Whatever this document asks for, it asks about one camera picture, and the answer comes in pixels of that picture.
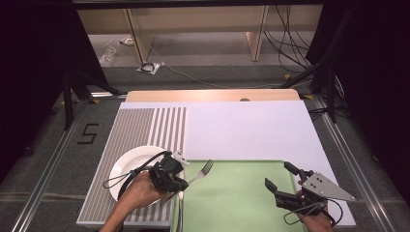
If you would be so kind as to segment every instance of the fork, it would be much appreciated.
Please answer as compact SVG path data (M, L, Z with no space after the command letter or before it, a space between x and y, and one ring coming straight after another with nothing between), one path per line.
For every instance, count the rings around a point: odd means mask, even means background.
M194 181L196 181L196 180L198 180L198 179L204 178L206 175L208 175L209 171L210 171L211 168L212 168L212 165L214 165L214 162L213 162L211 159L209 159L209 160L205 163L204 167L202 167L202 169L199 170L198 174L196 174L196 176L195 176L194 178L192 178L190 181L188 181L188 185L190 185L192 182L194 182ZM166 205L166 204L167 204L172 198L174 198L175 195L178 194L179 192L180 192L180 191L177 191L177 192L174 192L174 193L170 194L169 196L167 196L164 200L161 201L161 204L160 204L160 205L161 205L161 206Z

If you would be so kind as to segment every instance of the white plate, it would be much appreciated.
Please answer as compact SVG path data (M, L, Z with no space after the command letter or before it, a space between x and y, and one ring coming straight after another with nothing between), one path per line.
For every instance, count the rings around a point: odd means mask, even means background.
M111 173L109 174L109 179L122 176L126 173L129 173L131 170L136 169L137 167L144 164L148 159L153 157L154 155L164 151L161 147L156 146L141 146L129 150L126 152L122 157L120 157L117 162L115 162L114 166L111 169ZM148 165L154 165L157 161L161 161L162 157L158 157L151 161ZM118 192L121 189L123 183L127 180L125 178L120 183L116 184L120 179L114 179L109 181L109 185L113 186L109 189L111 196L117 200Z

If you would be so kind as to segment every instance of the knife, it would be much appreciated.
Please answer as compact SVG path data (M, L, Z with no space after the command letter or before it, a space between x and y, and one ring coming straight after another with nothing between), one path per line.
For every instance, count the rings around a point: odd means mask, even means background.
M184 170L180 173L180 178L184 179ZM183 216L184 216L184 192L178 192L179 197L179 213L178 213L178 224L177 224L177 232L183 231Z

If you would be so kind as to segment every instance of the green tray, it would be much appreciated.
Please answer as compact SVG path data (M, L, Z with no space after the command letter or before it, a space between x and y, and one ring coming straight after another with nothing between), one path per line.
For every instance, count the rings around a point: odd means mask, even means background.
M206 160L191 160L185 169L190 180ZM184 193L184 232L280 231L301 232L300 223L288 225L289 211L276 206L274 195L265 188L265 177L278 189L295 192L293 176L281 160L218 160L210 173L193 182ZM175 200L171 231L176 231L178 197ZM298 218L290 215L287 221Z

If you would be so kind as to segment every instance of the black stand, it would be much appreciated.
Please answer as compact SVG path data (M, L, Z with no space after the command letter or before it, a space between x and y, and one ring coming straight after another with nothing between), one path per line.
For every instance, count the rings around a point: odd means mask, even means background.
M287 89L294 84L298 83L299 81L307 78L311 74L314 74L314 78L309 86L310 91L314 93L318 93L326 84L328 85L328 97L327 97L327 108L324 109L325 112L328 113L329 117L335 123L335 74L332 71L332 63L335 60L337 49L340 46L341 38L346 35L346 28L352 14L355 12L359 0L355 0L350 6L346 8L341 18L340 23L337 26L335 33L332 36L329 46L327 47L325 54L323 55L322 59L316 63L314 66L308 68L306 71L302 72L301 74L297 75L295 78L289 80L285 84L281 85L281 89Z
M96 85L113 95L127 94L127 92L119 91L105 83L98 81L87 73L66 70L63 76L64 107L66 111L66 126L64 130L67 130L73 122L73 100L71 89L74 89L74 92L81 100L88 100L91 96L91 93L85 83Z

